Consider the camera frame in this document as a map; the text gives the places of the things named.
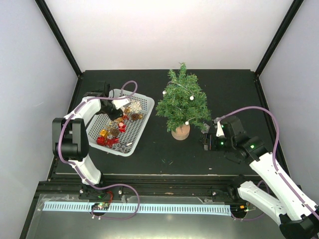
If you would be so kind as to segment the white plastic basket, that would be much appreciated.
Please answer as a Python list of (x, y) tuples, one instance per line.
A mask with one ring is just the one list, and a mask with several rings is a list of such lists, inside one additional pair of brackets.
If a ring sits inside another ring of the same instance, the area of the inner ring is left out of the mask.
[[(117, 123), (111, 122), (107, 115), (96, 115), (97, 108), (99, 106), (99, 100), (91, 100), (87, 102), (79, 111), (79, 113), (85, 113), (83, 115), (83, 119), (85, 120), (86, 132), (88, 136), (88, 141), (91, 147), (99, 149), (101, 151), (111, 153), (114, 155), (119, 155), (123, 157), (130, 156), (133, 154), (137, 144), (139, 142), (140, 137), (146, 127), (148, 119), (151, 115), (155, 102), (152, 98), (147, 97), (145, 95), (141, 95), (135, 93), (131, 96), (130, 101), (140, 101), (142, 105), (142, 110), (140, 114), (143, 115), (142, 119), (138, 119), (133, 121), (132, 119), (125, 120), (124, 124), (126, 125), (126, 132), (121, 132), (117, 138), (119, 139), (119, 143), (114, 144), (112, 148), (108, 146), (101, 146), (96, 143), (97, 137), (99, 137), (99, 133), (102, 129), (111, 129), (117, 128)], [(126, 148), (125, 153), (115, 151), (114, 148), (120, 145), (120, 143), (124, 142), (132, 142), (133, 144)]]

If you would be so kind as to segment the small green christmas tree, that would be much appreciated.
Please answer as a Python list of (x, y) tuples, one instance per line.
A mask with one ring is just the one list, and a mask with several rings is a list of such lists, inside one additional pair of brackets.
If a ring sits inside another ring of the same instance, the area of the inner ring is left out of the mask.
[(178, 71), (170, 69), (168, 77), (156, 115), (166, 118), (167, 131), (174, 139), (182, 141), (188, 138), (191, 125), (205, 129), (205, 122), (211, 121), (211, 111), (198, 77), (187, 72), (184, 62), (180, 63)]

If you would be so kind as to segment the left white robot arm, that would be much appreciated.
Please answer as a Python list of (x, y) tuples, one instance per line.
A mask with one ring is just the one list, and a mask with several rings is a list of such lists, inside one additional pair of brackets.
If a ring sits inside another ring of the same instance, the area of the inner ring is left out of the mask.
[(55, 118), (52, 122), (52, 151), (64, 164), (70, 165), (80, 176), (89, 192), (96, 199), (103, 198), (107, 186), (102, 172), (96, 168), (89, 155), (89, 140), (86, 126), (95, 115), (107, 115), (111, 120), (123, 116), (108, 99), (110, 85), (105, 83), (101, 91), (88, 92), (81, 103), (63, 118)]

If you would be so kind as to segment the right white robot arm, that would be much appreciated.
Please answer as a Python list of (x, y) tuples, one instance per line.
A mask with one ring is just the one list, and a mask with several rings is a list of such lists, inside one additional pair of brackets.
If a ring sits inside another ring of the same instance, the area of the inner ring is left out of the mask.
[(294, 183), (273, 159), (272, 153), (257, 136), (250, 137), (236, 116), (215, 119), (214, 133), (205, 133), (204, 150), (233, 153), (236, 162), (253, 169), (273, 192), (257, 187), (244, 175), (238, 175), (227, 187), (233, 201), (243, 199), (275, 221), (287, 239), (312, 239), (319, 234), (319, 206)]

